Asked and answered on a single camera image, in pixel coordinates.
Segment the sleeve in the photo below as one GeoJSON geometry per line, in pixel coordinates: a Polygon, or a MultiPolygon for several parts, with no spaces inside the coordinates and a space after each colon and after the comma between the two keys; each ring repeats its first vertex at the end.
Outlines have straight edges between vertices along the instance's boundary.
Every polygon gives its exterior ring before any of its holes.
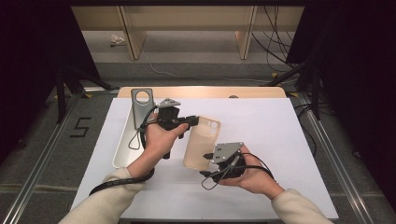
{"type": "Polygon", "coordinates": [[[285,190],[272,201],[277,215],[286,224],[332,223],[307,198],[295,189],[285,190]]]}
{"type": "MultiPolygon", "coordinates": [[[[123,178],[131,178],[126,168],[120,168],[109,174],[104,182],[123,178]]],[[[145,184],[141,183],[100,190],[72,209],[60,223],[117,224],[122,213],[131,205],[136,193],[144,186],[145,184]]]]}

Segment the white table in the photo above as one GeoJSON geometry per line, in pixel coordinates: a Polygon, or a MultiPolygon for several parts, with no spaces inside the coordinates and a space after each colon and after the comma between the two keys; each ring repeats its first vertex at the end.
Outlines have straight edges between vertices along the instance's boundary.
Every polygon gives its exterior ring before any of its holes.
{"type": "MultiPolygon", "coordinates": [[[[181,102],[180,117],[203,115],[219,119],[218,143],[244,142],[253,154],[264,160],[282,187],[299,190],[327,218],[338,218],[289,99],[176,100],[181,102]]],[[[73,207],[88,197],[106,174],[114,171],[112,161],[131,103],[128,98],[113,100],[73,207]]],[[[182,165],[189,134],[186,132],[183,139],[176,140],[171,159],[159,162],[154,177],[147,181],[121,218],[146,221],[279,219],[264,196],[224,186],[210,191],[203,189],[204,178],[182,165]]]]}

